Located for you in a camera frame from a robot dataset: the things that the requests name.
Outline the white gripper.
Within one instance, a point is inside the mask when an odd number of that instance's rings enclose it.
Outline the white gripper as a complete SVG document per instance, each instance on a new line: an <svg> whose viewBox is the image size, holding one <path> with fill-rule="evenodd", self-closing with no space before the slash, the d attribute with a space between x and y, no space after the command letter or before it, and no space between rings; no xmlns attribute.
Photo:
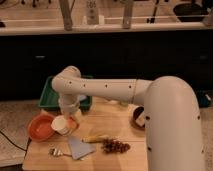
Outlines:
<svg viewBox="0 0 213 171"><path fill-rule="evenodd" d="M74 114L75 121L78 124L81 123L83 116L82 116L82 112L79 110L79 107L80 107L79 101L75 101L75 102L71 103L70 101L65 101L65 100L60 99L59 107L60 107L61 113L66 118L69 118L71 115Z"/></svg>

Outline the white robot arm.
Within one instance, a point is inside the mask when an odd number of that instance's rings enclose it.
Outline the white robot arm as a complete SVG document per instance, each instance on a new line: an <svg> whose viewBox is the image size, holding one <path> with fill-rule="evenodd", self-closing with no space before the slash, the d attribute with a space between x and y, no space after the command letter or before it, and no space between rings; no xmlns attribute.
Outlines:
<svg viewBox="0 0 213 171"><path fill-rule="evenodd" d="M206 171L199 105L183 79L85 79L68 66L53 77L52 88L65 113L74 110L79 95L143 107L149 171Z"/></svg>

